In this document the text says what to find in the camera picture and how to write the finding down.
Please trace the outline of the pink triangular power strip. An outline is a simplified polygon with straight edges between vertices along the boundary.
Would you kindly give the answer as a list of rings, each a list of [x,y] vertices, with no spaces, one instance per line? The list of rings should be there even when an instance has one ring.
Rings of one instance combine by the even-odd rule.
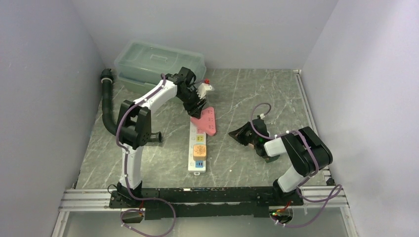
[[[190,117],[190,121],[197,128],[198,134],[214,136],[216,134],[215,110],[214,107],[207,107],[202,110],[201,117]]]

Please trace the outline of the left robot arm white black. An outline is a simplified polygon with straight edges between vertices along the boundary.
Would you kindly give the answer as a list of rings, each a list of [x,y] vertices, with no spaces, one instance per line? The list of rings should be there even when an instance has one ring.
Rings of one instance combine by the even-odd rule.
[[[198,94],[196,75],[182,67],[177,74],[161,74],[160,82],[148,93],[134,101],[122,103],[116,144],[123,152],[123,166],[117,190],[123,202],[136,207],[142,201],[140,174],[142,151],[152,137],[152,114],[170,99],[177,97],[189,116],[199,119],[206,99]]]

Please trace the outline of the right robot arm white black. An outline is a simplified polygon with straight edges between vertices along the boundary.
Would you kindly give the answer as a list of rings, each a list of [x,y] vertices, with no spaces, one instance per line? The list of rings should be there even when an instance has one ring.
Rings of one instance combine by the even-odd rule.
[[[257,118],[228,135],[241,145],[253,147],[267,162],[288,156],[291,166],[273,182],[272,198],[278,205],[286,204],[301,184],[333,162],[330,149],[309,126],[271,136],[264,120]]]

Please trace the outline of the tan cube plug adapter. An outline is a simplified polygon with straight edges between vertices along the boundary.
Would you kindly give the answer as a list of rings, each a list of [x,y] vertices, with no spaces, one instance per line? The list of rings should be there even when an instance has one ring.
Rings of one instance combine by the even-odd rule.
[[[207,159],[207,146],[203,144],[193,145],[192,157],[194,161],[205,161]]]

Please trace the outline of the white multicolour power strip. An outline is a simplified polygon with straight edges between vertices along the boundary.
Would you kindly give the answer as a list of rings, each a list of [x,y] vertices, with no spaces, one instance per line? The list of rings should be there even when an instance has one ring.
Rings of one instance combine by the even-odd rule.
[[[207,170],[207,134],[190,122],[188,171],[195,176]]]

